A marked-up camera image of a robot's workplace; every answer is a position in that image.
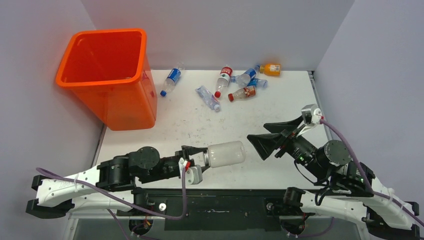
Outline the clear wide plastic jar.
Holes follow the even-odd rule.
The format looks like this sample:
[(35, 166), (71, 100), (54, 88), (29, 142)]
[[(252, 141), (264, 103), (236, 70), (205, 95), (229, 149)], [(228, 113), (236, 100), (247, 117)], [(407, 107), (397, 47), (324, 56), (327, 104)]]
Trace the clear wide plastic jar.
[(246, 150), (241, 141), (209, 145), (204, 154), (204, 163), (210, 168), (241, 164), (246, 160)]

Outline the orange juice bottle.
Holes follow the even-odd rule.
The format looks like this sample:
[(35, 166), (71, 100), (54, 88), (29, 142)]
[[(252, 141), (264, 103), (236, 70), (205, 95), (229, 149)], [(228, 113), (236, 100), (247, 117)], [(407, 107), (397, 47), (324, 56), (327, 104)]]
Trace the orange juice bottle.
[(279, 63), (267, 63), (259, 66), (259, 72), (267, 76), (279, 77), (281, 75), (281, 68), (282, 66)]

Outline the crushed clear water bottle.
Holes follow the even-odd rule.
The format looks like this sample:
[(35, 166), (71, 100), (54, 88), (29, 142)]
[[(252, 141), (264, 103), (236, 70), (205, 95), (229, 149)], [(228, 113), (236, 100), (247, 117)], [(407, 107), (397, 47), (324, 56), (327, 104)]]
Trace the crushed clear water bottle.
[(219, 100), (204, 85), (197, 87), (195, 91), (211, 110), (214, 110), (215, 112), (219, 112), (221, 110)]

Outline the red white label bottle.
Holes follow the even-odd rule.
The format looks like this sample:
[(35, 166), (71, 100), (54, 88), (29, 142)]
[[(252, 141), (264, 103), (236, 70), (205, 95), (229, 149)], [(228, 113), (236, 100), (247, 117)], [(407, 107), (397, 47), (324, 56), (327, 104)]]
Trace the red white label bottle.
[(216, 81), (216, 86), (215, 86), (215, 93), (214, 96), (216, 98), (220, 98), (222, 93), (226, 90), (226, 88), (228, 87), (230, 81), (231, 81), (231, 77), (233, 75), (233, 69), (229, 66), (224, 66), (219, 74), (219, 77)]

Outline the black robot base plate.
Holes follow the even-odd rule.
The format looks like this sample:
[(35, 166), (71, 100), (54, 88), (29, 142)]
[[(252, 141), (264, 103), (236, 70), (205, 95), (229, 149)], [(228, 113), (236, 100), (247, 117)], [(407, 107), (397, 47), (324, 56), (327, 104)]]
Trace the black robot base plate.
[(165, 220), (166, 231), (279, 231), (278, 220), (297, 223), (300, 208), (286, 205), (284, 189), (188, 189), (187, 213)]

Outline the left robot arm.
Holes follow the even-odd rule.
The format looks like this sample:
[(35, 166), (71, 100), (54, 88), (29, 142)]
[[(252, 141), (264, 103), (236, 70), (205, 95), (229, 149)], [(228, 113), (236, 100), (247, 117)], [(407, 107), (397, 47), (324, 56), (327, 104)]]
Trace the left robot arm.
[[(205, 166), (190, 158), (200, 153)], [(66, 177), (38, 167), (31, 184), (36, 197), (27, 202), (25, 212), (39, 219), (57, 219), (79, 210), (106, 209), (181, 220), (187, 214), (186, 185), (202, 181), (203, 172), (210, 168), (208, 154), (206, 147), (183, 145), (173, 156), (161, 157), (156, 148), (144, 146)], [(164, 214), (158, 204), (150, 210), (147, 193), (136, 186), (136, 181), (146, 184), (171, 178), (181, 179), (180, 216)]]

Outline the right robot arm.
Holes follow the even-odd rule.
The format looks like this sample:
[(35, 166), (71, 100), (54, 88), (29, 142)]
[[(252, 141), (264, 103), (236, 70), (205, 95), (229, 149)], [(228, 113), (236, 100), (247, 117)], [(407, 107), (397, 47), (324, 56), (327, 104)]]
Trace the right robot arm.
[(403, 201), (385, 187), (375, 173), (360, 162), (344, 137), (316, 147), (304, 132), (327, 122), (320, 114), (300, 116), (286, 122), (266, 123), (266, 134), (247, 136), (260, 158), (289, 155), (296, 168), (304, 167), (318, 187), (310, 192), (297, 187), (285, 190), (282, 206), (271, 212), (302, 213), (305, 218), (323, 215), (344, 219), (384, 240), (420, 240), (419, 204)]

